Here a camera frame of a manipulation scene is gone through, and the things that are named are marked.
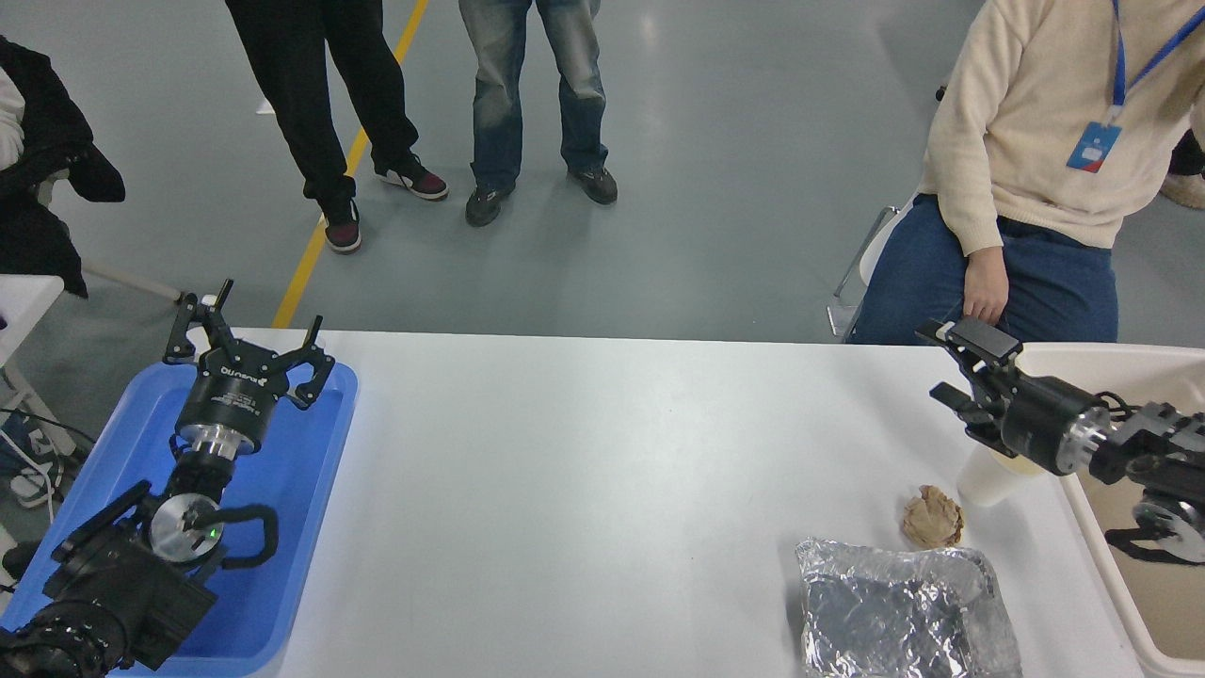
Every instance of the foil-wrapped tray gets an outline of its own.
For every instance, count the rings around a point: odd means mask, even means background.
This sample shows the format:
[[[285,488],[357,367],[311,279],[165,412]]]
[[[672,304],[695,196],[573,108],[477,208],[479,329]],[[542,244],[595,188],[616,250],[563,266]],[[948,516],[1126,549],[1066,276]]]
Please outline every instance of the foil-wrapped tray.
[[[809,678],[1019,678],[1017,639],[982,553],[809,540],[795,555]]]

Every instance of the white table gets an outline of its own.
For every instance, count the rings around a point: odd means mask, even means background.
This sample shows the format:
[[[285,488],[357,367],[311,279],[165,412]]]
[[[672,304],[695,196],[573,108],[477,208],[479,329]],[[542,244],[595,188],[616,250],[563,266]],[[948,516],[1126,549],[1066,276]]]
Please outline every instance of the white table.
[[[13,396],[7,402],[0,401],[0,406],[18,407],[52,421],[54,413],[10,359],[61,293],[63,278],[57,275],[0,275],[0,316],[8,323],[0,329],[0,377],[13,389]],[[0,413],[0,421],[5,418],[7,414]],[[66,456],[75,452],[75,441],[66,431],[51,425],[39,429],[55,453]]]
[[[0,329],[0,366],[61,293],[63,278],[57,275],[0,275],[0,317],[8,323]]]
[[[799,676],[795,544],[907,550],[974,448],[939,349],[322,338],[360,393],[288,678]],[[1027,676],[1141,676],[1053,478],[968,523]]]

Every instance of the blue tray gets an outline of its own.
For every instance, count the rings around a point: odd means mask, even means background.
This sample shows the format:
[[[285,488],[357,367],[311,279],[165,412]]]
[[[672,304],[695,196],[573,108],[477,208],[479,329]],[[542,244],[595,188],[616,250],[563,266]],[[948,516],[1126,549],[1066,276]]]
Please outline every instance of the blue tray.
[[[290,379],[307,381],[307,372],[301,366]],[[154,494],[163,491],[174,467],[167,440],[195,377],[193,366],[157,365],[130,382],[0,625],[16,630],[51,602],[42,595],[58,567],[51,553],[83,521],[139,481],[149,481]],[[308,411],[281,401],[263,448],[237,460],[222,500],[224,507],[261,503],[276,509],[276,555],[254,570],[214,573],[206,588],[218,601],[180,650],[157,672],[135,665],[128,674],[240,678],[280,652],[301,599],[355,394],[355,373],[336,365]],[[231,525],[222,543],[230,555],[249,555],[259,552],[263,533],[258,523]]]

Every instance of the blue lanyard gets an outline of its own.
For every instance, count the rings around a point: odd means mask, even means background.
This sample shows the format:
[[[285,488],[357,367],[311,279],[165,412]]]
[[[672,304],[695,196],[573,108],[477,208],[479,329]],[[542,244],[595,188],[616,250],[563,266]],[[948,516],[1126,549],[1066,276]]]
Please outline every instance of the blue lanyard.
[[[1122,106],[1125,105],[1125,94],[1134,89],[1134,86],[1139,83],[1140,79],[1146,77],[1146,73],[1154,70],[1154,66],[1159,65],[1171,53],[1172,49],[1180,46],[1181,42],[1188,37],[1188,34],[1197,30],[1197,26],[1205,22],[1205,7],[1201,7],[1193,14],[1193,18],[1188,19],[1188,23],[1183,25],[1175,35],[1168,40],[1168,43],[1163,46],[1154,57],[1151,57],[1151,61],[1134,77],[1134,82],[1125,86],[1125,42],[1122,40],[1122,8],[1119,0],[1113,0],[1113,16],[1117,17],[1117,72],[1113,76],[1113,105],[1109,108],[1109,122],[1106,126],[1112,124],[1112,120],[1117,118],[1121,113]]]

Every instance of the white cup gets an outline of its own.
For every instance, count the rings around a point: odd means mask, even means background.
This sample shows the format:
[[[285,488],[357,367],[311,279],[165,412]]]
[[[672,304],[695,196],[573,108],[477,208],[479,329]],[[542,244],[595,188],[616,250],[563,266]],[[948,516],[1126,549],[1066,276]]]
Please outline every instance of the white cup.
[[[1042,467],[1025,458],[1010,459],[984,446],[976,446],[958,473],[958,495],[975,506],[995,506],[1044,473]]]

